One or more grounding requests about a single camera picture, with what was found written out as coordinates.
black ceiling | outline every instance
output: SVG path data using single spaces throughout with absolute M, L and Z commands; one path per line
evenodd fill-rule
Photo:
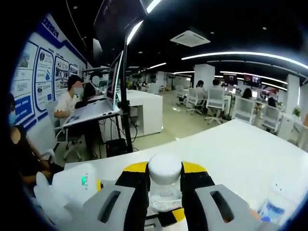
M 143 2 L 147 7 L 151 1 Z M 101 2 L 67 0 L 52 12 L 59 27 L 90 63 L 93 62 L 92 38 L 95 37 L 93 23 Z M 83 41 L 72 23 L 67 6 Z M 288 57 L 308 65 L 308 17 L 305 9 L 307 6 L 303 3 L 280 0 L 162 0 L 129 44 L 128 66 L 148 68 L 166 62 L 167 65 L 151 71 L 179 72 L 192 71 L 195 64 L 218 61 L 209 63 L 216 67 L 217 75 L 220 71 L 235 71 L 285 80 L 289 73 L 261 64 L 219 62 L 240 60 L 277 65 L 308 77 L 308 70 L 300 66 L 261 56 L 224 55 L 181 60 L 201 53 L 254 51 Z M 211 42 L 191 48 L 170 41 L 190 28 L 199 31 Z M 110 64 L 121 50 L 119 47 L 103 48 L 103 59 L 99 65 Z

floor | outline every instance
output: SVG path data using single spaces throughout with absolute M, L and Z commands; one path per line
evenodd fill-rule
M 204 121 L 205 115 L 200 115 L 196 112 L 191 115 L 190 112 L 186 112 L 186 107 L 183 104 L 177 106 L 176 102 L 178 102 L 178 99 L 175 97 L 175 93 L 173 91 L 163 94 L 163 131 L 157 134 L 136 138 L 135 142 L 133 143 L 135 150 L 143 150 L 155 147 L 218 126 L 217 122 L 213 122 L 212 124 L 208 125 Z M 298 132 L 294 131 L 293 140 L 296 140 L 297 136 Z M 82 160 L 91 160 L 91 156 L 87 152 L 84 142 L 79 145 L 78 151 Z M 96 147 L 95 151 L 97 154 L 99 154 L 98 146 Z M 67 160 L 64 161 L 64 153 L 65 145 L 60 144 L 55 151 L 57 164 L 64 166 L 65 163 L 78 161 L 75 153 L 69 154 Z M 101 146 L 101 155 L 102 158 L 106 158 L 105 145 Z

metal stand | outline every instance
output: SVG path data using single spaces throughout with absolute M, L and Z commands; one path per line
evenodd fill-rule
M 126 137 L 126 142 L 127 142 L 127 152 L 132 153 L 133 152 L 133 146 L 131 143 L 131 136 L 130 136 L 130 130 L 129 130 L 129 101 L 127 101 L 127 96 L 126 96 L 126 56 L 127 56 L 127 36 L 125 36 L 125 41 L 124 41 L 124 50 L 123 50 L 123 74 L 121 75 L 120 73 L 120 89 L 121 89 L 121 102 L 119 102 L 118 106 L 119 108 L 122 109 L 123 115 L 122 115 L 122 122 L 123 122 L 123 127 L 125 131 L 125 137 Z

